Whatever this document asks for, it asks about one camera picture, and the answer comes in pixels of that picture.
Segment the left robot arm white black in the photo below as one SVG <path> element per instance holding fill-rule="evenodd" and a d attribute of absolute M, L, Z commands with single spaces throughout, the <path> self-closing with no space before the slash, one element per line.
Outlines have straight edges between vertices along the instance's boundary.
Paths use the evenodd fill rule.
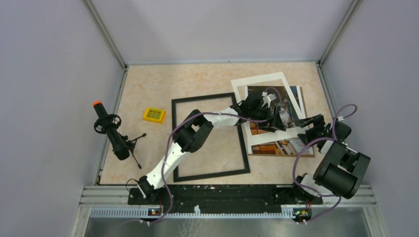
<path fill-rule="evenodd" d="M 158 199 L 158 190 L 184 158 L 198 151 L 214 129 L 257 123 L 264 131 L 285 131 L 280 117 L 282 98 L 278 91 L 249 95 L 245 100 L 216 112 L 193 110 L 169 135 L 163 158 L 137 182 L 140 198 L 146 204 Z"/>

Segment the white photo mat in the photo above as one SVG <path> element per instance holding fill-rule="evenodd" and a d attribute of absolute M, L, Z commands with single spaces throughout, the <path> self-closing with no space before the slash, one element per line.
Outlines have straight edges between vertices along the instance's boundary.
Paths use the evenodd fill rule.
<path fill-rule="evenodd" d="M 239 87 L 244 86 L 247 87 L 249 85 L 256 85 L 256 86 L 265 86 L 267 83 L 267 87 L 275 87 L 278 83 L 282 83 L 282 86 L 285 88 L 284 95 L 290 95 L 290 102 L 291 108 L 296 109 L 296 116 L 298 119 L 305 119 L 306 112 L 305 107 L 302 99 L 296 100 L 294 94 L 292 93 L 292 88 L 290 87 L 288 81 L 286 80 L 284 74 L 282 72 L 273 73 L 273 74 L 266 74 L 254 77 L 248 77 L 243 79 L 235 79 L 231 81 L 233 92 L 235 93 L 236 99 L 241 101 L 242 98 L 240 97 Z M 276 142 L 287 140 L 291 138 L 297 137 L 298 133 L 302 133 L 302 128 L 290 128 L 286 131 L 276 131 L 276 132 L 268 132 L 259 135 L 252 135 L 251 134 L 251 124 L 249 122 L 244 123 L 244 130 L 247 136 L 247 150 L 248 153 L 252 153 L 252 146 L 266 144 L 269 142 Z"/>

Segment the brown frame backing board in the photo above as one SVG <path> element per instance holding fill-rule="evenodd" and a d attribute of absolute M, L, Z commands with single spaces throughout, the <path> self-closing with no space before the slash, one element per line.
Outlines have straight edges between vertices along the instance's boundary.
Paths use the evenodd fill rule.
<path fill-rule="evenodd" d="M 303 147 L 304 143 L 298 137 L 295 137 L 252 146 L 252 153 L 248 154 L 250 156 L 296 157 Z"/>

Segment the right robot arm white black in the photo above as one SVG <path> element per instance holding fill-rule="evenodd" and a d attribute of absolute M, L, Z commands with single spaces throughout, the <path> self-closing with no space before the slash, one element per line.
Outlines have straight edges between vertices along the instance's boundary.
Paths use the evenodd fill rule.
<path fill-rule="evenodd" d="M 371 159 L 346 145 L 345 140 L 352 132 L 351 127 L 338 118 L 326 124 L 323 115 L 299 119 L 296 124 L 301 128 L 309 125 L 312 128 L 298 135 L 304 147 L 293 165 L 291 200 L 304 203 L 317 197 L 352 198 L 360 188 Z M 301 156 L 313 146 L 323 154 L 323 159 L 312 176 L 307 173 L 297 176 L 296 168 Z"/>

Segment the black picture frame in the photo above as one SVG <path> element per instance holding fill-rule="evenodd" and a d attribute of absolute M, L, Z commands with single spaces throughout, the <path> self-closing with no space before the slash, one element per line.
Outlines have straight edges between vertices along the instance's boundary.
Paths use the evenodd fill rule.
<path fill-rule="evenodd" d="M 232 101 L 232 104 L 237 103 L 236 98 L 235 98 L 235 94 L 233 92 L 213 94 L 213 95 L 205 95 L 205 96 L 195 96 L 195 97 L 189 97 L 189 98 L 172 99 L 172 101 L 171 101 L 172 129 L 175 129 L 176 126 L 177 126 L 177 123 L 176 123 L 177 122 L 177 119 L 176 119 L 176 105 L 177 104 L 179 104 L 179 103 L 189 103 L 189 102 L 194 102 L 194 101 L 222 99 L 222 98 L 230 98 L 231 101 Z M 179 176 L 179 168 L 177 167 L 173 171 L 173 181 L 174 182 L 186 182 L 186 181 L 203 180 L 203 179 L 210 179 L 210 178 L 220 178 L 220 177 L 250 173 L 251 170 L 250 170 L 250 164 L 249 164 L 248 155 L 247 155 L 247 151 L 246 151 L 243 130 L 240 126 L 237 126 L 237 133 L 238 133 L 240 149 L 241 149 L 241 153 L 242 153 L 242 160 L 243 160 L 243 164 L 244 164 L 243 169 L 220 171 L 220 172 L 213 172 L 213 173 L 206 173 L 206 174 L 189 175 L 189 176 Z"/>

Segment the cat photo print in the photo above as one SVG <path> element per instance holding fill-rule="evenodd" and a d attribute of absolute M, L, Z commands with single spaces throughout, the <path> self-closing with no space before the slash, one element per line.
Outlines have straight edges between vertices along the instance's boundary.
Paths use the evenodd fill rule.
<path fill-rule="evenodd" d="M 293 128 L 296 127 L 295 119 L 298 119 L 296 111 L 293 107 L 291 102 L 290 96 L 287 94 L 287 91 L 284 86 L 274 86 L 275 89 L 267 89 L 268 86 L 245 86 L 245 96 L 257 94 L 262 95 L 263 92 L 266 92 L 268 95 L 274 94 L 277 98 L 275 102 L 271 102 L 271 111 L 274 112 L 274 109 L 279 106 L 279 115 L 282 120 L 283 125 L 285 128 Z M 303 99 L 300 98 L 302 95 L 302 89 L 300 86 L 290 86 L 290 89 L 293 93 L 293 96 L 297 102 L 297 105 L 301 109 L 301 103 L 303 103 Z M 259 129 L 258 125 L 254 122 L 250 122 L 250 131 L 252 135 L 259 135 L 267 133 L 268 131 L 264 131 Z"/>

